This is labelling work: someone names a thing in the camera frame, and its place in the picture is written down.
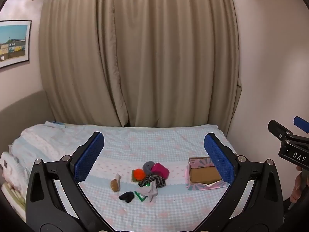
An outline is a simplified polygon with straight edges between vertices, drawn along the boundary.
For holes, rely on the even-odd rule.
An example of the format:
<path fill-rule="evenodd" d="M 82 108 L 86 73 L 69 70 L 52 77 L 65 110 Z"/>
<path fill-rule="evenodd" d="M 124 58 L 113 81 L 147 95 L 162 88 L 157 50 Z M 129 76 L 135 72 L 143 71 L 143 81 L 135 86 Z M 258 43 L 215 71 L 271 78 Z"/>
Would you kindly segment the person's right hand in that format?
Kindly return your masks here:
<path fill-rule="evenodd" d="M 290 196 L 290 202 L 293 204 L 295 204 L 298 201 L 298 199 L 301 197 L 301 194 L 302 194 L 301 184 L 302 184 L 302 177 L 300 173 L 295 179 L 295 185 L 294 185 L 293 191 Z"/>

